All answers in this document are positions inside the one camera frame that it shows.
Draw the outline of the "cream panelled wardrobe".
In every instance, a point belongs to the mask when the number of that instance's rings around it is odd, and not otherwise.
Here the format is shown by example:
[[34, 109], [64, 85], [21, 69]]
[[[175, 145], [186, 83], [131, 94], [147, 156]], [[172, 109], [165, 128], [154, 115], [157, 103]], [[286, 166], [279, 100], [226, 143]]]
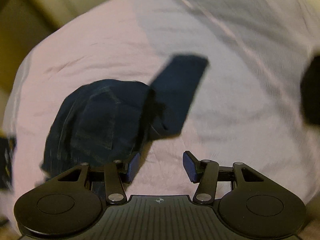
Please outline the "cream panelled wardrobe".
[[10, 92], [24, 57], [48, 35], [106, 0], [1, 0], [1, 89]]

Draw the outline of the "grey pink bed cover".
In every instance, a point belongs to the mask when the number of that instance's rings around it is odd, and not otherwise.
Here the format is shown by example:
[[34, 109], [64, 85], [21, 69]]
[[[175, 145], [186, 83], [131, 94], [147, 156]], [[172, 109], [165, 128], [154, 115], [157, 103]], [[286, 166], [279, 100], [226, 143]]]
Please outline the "grey pink bed cover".
[[305, 203], [319, 194], [319, 128], [300, 81], [319, 51], [308, 0], [110, 0], [40, 42], [22, 61], [3, 129], [16, 143], [1, 216], [47, 178], [132, 148], [146, 90], [154, 138], [130, 194], [192, 194], [182, 153], [242, 161]]

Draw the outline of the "black garment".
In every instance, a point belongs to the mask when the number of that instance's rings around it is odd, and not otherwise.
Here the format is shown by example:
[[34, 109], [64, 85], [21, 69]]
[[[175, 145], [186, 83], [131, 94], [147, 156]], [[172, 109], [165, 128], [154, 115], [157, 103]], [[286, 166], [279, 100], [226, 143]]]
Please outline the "black garment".
[[311, 60], [300, 82], [304, 118], [313, 125], [319, 125], [319, 65], [318, 54]]

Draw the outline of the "dark blue denim jeans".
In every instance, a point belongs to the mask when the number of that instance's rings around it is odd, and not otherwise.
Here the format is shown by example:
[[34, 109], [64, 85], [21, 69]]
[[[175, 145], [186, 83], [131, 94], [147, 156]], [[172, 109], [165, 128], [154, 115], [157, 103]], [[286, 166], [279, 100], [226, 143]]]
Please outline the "dark blue denim jeans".
[[127, 159], [147, 140], [179, 135], [208, 64], [176, 54], [148, 85], [103, 79], [79, 87], [60, 106], [41, 169], [53, 178], [80, 163], [99, 167]]

